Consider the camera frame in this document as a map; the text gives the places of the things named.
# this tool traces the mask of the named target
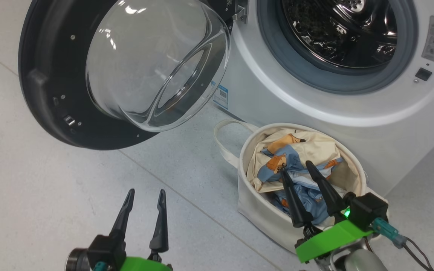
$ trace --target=clothes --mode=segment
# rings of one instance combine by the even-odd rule
[[[329,180],[334,169],[344,161],[331,137],[319,132],[283,129],[257,144],[247,174],[248,180],[258,192],[274,192],[276,197],[272,204],[289,214],[286,194],[279,174],[280,169],[285,166],[296,184],[294,189],[298,197],[306,210],[315,218],[312,223],[316,225],[329,216],[319,187],[312,181],[306,169],[305,162],[308,160],[312,161],[321,174]],[[340,172],[347,174],[346,177],[351,177],[351,180],[356,179],[350,170],[341,169]],[[343,180],[339,177],[335,179],[339,182]],[[346,192],[339,187],[335,188],[341,195]]]

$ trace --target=green plastic part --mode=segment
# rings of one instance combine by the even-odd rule
[[[140,257],[127,257],[120,271],[172,271],[168,266]]]
[[[372,230],[364,232],[351,221],[344,220],[304,242],[296,248],[296,254],[301,262],[307,262],[372,233]]]

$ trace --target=front-loading washing machine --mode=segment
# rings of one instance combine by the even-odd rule
[[[214,102],[330,134],[388,193],[434,147],[434,1],[249,0]]]
[[[67,144],[118,149],[212,99],[330,134],[381,194],[434,146],[434,2],[203,2],[33,0],[18,54],[31,113]]]

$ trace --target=basket handle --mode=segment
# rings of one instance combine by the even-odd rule
[[[234,166],[234,168],[237,168],[239,166],[239,158],[237,158],[234,154],[232,154],[228,149],[226,149],[224,147],[224,145],[222,145],[222,143],[217,139],[217,134],[219,133],[219,130],[224,127],[227,126],[231,123],[238,123],[244,127],[246,127],[249,131],[251,132],[255,132],[257,131],[257,129],[259,129],[259,127],[249,124],[247,122],[240,122],[238,120],[223,120],[219,123],[217,123],[217,125],[214,128],[214,140],[217,142],[219,148],[220,148],[220,154],[222,154],[222,157],[224,157],[224,159],[229,162],[229,164],[231,164],[232,166]]]

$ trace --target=floor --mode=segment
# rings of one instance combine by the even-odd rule
[[[108,233],[130,188],[136,197],[128,255],[149,254],[158,194],[165,189],[170,250],[162,258],[175,270],[317,270],[300,264],[237,212],[236,170],[212,138],[215,124],[229,116],[214,105],[174,130],[119,151],[79,149],[48,135],[26,108],[17,77],[29,3],[0,0],[0,271],[62,270],[71,249]],[[220,134],[236,154],[247,136],[236,126]],[[434,184],[416,183],[431,180],[434,171],[419,167],[387,198],[396,225],[422,245],[434,265],[434,200],[420,207],[424,196],[434,194]],[[420,270],[386,240],[375,246],[390,270]]]

